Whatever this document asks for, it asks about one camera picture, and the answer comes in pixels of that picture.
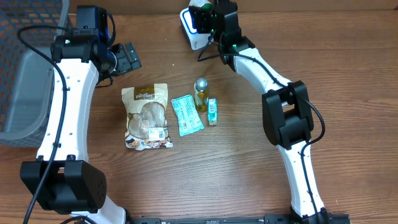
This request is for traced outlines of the beige Pantree snack pouch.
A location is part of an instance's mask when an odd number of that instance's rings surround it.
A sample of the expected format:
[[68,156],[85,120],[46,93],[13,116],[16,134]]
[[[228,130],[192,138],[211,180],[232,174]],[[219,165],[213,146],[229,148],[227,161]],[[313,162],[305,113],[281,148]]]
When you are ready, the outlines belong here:
[[143,151],[174,146],[165,118],[169,98],[166,83],[123,88],[121,96],[127,113],[126,147]]

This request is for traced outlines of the teal snack packet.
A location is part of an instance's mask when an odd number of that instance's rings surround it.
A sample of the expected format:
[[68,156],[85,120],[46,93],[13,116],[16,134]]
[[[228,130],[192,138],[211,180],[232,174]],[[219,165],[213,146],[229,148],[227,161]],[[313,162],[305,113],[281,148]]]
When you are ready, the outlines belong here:
[[204,129],[192,95],[185,95],[171,100],[177,117],[180,137]]

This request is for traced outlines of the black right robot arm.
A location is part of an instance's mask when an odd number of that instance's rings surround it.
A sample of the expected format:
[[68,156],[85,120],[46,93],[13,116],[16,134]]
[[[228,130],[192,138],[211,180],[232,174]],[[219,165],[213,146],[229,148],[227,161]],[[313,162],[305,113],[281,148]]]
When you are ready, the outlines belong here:
[[238,5],[232,1],[190,1],[191,27],[218,43],[218,57],[244,77],[260,94],[262,125],[285,165],[291,191],[292,223],[328,223],[312,168],[310,146],[313,116],[320,113],[305,84],[280,76],[261,56],[255,44],[242,34]]

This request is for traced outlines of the small teal tissue pack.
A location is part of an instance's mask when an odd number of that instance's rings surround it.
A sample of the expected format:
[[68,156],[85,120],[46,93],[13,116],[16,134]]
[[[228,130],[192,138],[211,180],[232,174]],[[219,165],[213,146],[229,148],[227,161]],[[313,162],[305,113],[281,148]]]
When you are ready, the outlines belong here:
[[208,100],[208,123],[210,126],[216,126],[218,124],[218,105],[215,98]]

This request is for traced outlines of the yellow liquid bottle silver cap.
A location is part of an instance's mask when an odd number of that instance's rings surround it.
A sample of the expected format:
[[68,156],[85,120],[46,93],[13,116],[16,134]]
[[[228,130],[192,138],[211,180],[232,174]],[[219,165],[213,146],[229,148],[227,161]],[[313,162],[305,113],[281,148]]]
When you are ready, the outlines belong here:
[[199,78],[194,84],[195,106],[198,111],[206,111],[208,106],[209,88],[205,78]]

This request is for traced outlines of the green lid jar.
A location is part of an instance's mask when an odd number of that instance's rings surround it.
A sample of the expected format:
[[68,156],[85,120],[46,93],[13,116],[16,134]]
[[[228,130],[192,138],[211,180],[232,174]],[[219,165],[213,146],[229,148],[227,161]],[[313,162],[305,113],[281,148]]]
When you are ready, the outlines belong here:
[[199,7],[202,9],[212,9],[213,4],[209,0],[190,0],[189,6]]

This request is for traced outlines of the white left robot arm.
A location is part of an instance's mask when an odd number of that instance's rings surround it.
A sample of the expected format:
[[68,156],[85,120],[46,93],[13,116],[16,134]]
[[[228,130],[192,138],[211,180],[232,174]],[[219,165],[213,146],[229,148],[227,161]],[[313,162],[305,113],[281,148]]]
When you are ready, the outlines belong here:
[[46,58],[54,69],[47,129],[35,160],[22,163],[21,180],[32,203],[69,222],[131,223],[108,197],[105,174],[89,163],[87,130],[94,90],[141,62],[132,44],[115,43],[113,17],[102,7],[78,6],[76,27],[62,31]]

